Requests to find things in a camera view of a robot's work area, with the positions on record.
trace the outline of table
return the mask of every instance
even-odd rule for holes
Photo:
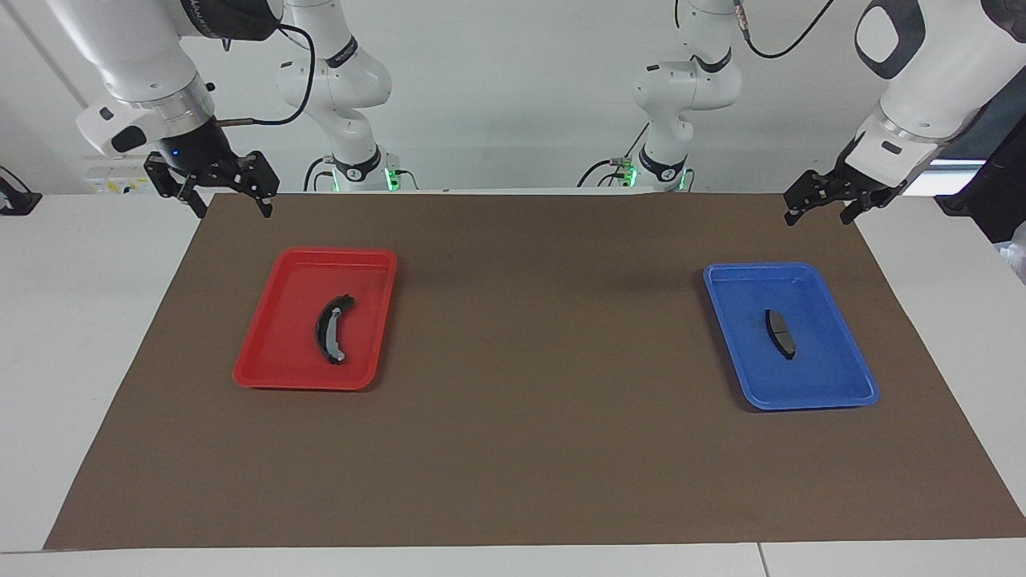
[[[0,574],[1011,576],[1026,567],[1026,539],[38,552],[196,225],[147,196],[49,196],[29,218],[0,220],[0,551],[36,551],[0,555]],[[858,226],[1024,508],[1026,286],[971,221],[944,217],[931,199],[899,198]]]

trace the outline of red tray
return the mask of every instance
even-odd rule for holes
[[[235,363],[235,382],[275,389],[359,390],[378,371],[397,260],[389,251],[289,248],[274,263]],[[328,362],[315,326],[334,298],[351,295],[340,343],[343,364]]]

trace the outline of black cable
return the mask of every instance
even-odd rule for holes
[[[634,144],[631,145],[631,148],[627,149],[627,154],[624,155],[625,158],[631,157],[631,153],[634,152],[634,147],[638,146],[638,143],[641,142],[641,137],[644,136],[645,130],[647,130],[649,126],[652,126],[652,122],[646,122],[644,127],[641,128],[641,131],[638,132],[638,138],[634,139]]]
[[[307,168],[307,177],[303,179],[303,192],[310,190],[310,178],[314,176],[314,168],[317,167],[321,162],[324,162],[324,157],[321,156],[317,160],[314,160],[313,164]]]
[[[609,162],[608,159],[606,159],[606,160],[599,160],[598,162],[594,163],[591,166],[591,168],[588,168],[588,171],[585,172],[583,177],[581,177],[581,180],[578,181],[578,186],[577,187],[578,188],[583,187],[584,186],[584,182],[588,180],[588,177],[590,177],[592,172],[594,172],[595,170],[598,170],[602,166],[608,166],[609,164],[611,164],[611,162]]]
[[[813,29],[816,28],[816,25],[820,24],[820,20],[823,17],[823,14],[827,13],[827,10],[830,9],[830,6],[833,3],[834,3],[834,0],[827,0],[826,4],[823,5],[823,8],[820,9],[820,13],[816,14],[816,17],[813,18],[813,22],[808,24],[808,28],[806,28],[805,31],[801,33],[801,36],[799,36],[798,39],[795,40],[793,44],[791,44],[790,46],[788,46],[787,48],[785,48],[783,51],[777,52],[776,54],[767,54],[767,53],[759,50],[758,48],[756,48],[755,44],[752,44],[752,36],[748,32],[748,28],[747,28],[747,22],[748,21],[747,21],[747,16],[745,16],[745,13],[744,13],[744,6],[741,6],[740,15],[739,15],[739,17],[741,18],[741,22],[744,23],[742,25],[741,32],[742,32],[742,35],[745,37],[745,42],[748,44],[748,47],[752,49],[752,52],[754,52],[755,55],[757,55],[759,57],[762,57],[762,59],[766,59],[766,60],[774,60],[774,59],[779,59],[781,56],[786,56],[788,53],[790,53],[791,50],[797,48],[798,44],[801,44],[801,42],[805,39],[805,37],[808,36],[808,33],[811,33],[813,31]]]
[[[284,34],[284,31],[288,30],[291,32],[295,32],[297,34],[303,35],[303,37],[307,39],[307,44],[310,46],[310,75],[307,78],[307,91],[305,94],[303,94],[303,102],[300,103],[300,107],[295,109],[295,112],[293,112],[291,116],[289,116],[288,118],[284,118],[282,120],[258,120],[255,118],[232,118],[229,120],[219,120],[218,121],[219,126],[250,126],[253,124],[258,126],[281,126],[294,121],[300,116],[303,116],[304,112],[306,112],[307,104],[310,103],[310,94],[314,90],[314,74],[317,72],[317,50],[314,47],[314,39],[313,37],[310,36],[310,34],[306,30],[303,30],[302,28],[298,28],[291,25],[279,24],[278,30],[281,31],[282,34]]]
[[[284,30],[282,30],[282,29],[280,29],[280,28],[279,28],[279,29],[278,29],[278,32],[279,32],[279,33],[281,33],[281,35],[282,35],[282,36],[284,36],[285,38],[288,38],[288,41],[289,41],[289,42],[291,42],[292,44],[295,44],[297,46],[299,46],[299,47],[303,48],[304,50],[310,50],[310,46],[307,46],[307,45],[306,45],[306,44],[304,44],[303,42],[300,42],[300,41],[299,41],[299,40],[297,40],[295,38],[292,38],[292,37],[291,37],[291,36],[289,36],[289,35],[288,35],[288,33],[287,33],[287,32],[285,32]]]
[[[314,192],[320,192],[320,191],[317,190],[317,181],[321,177],[331,177],[333,179],[334,178],[334,172],[328,172],[326,170],[323,171],[323,172],[318,172],[317,176],[314,177]]]
[[[24,189],[25,189],[25,192],[27,192],[27,193],[29,193],[29,194],[32,194],[32,189],[31,189],[31,188],[29,188],[29,185],[25,184],[25,181],[23,181],[22,179],[17,178],[17,175],[15,175],[14,172],[11,172],[11,171],[10,171],[9,169],[7,169],[7,167],[6,167],[6,166],[4,166],[3,164],[0,164],[0,170],[3,170],[4,172],[7,172],[8,175],[10,175],[10,177],[11,177],[12,179],[14,179],[15,181],[17,181],[17,184],[22,185],[22,188],[24,188]]]
[[[410,180],[413,181],[413,188],[417,190],[421,190],[421,185],[417,184],[417,175],[415,175],[410,170],[396,170],[395,174],[400,177],[403,175],[409,175]]]
[[[602,180],[598,181],[598,186],[601,187],[602,183],[604,183],[606,179],[609,179],[609,186],[613,186],[613,182],[616,181],[617,178],[623,178],[623,175],[621,175],[620,172],[613,172],[611,175],[606,175],[602,177]]]

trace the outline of electrical outlet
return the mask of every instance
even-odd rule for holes
[[[112,168],[107,176],[107,181],[113,188],[121,194],[156,194],[157,189],[153,186],[146,170],[143,167]]]
[[[110,174],[110,166],[89,168],[85,171],[85,184],[88,185],[89,190],[95,194],[109,194],[113,192],[107,186],[107,176]]]

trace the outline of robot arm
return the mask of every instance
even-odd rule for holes
[[[392,94],[388,70],[357,42],[338,0],[286,0],[285,6],[297,26],[313,38],[318,56],[323,56],[317,60],[306,114],[331,143],[336,182],[342,190],[394,188],[390,155],[374,141],[370,122],[357,111],[388,102]],[[302,66],[281,66],[278,89],[288,104],[300,106],[307,79]]]
[[[679,15],[680,39],[690,59],[649,66],[634,93],[652,122],[637,153],[637,184],[660,190],[678,189],[684,176],[695,136],[684,114],[731,106],[741,94],[741,70],[731,53],[737,29],[734,1],[681,0]]]
[[[213,100],[181,36],[263,40],[274,33],[281,0],[48,0],[109,94],[78,117],[105,155],[153,144],[146,168],[162,196],[201,217],[197,186],[224,186],[254,198],[265,216],[278,179],[260,152],[238,157],[213,117]],[[185,177],[179,184],[171,172]]]
[[[1026,9],[1012,0],[874,0],[856,32],[859,57],[889,80],[833,170],[785,193],[794,225],[851,200],[841,221],[886,206],[1026,65]]]

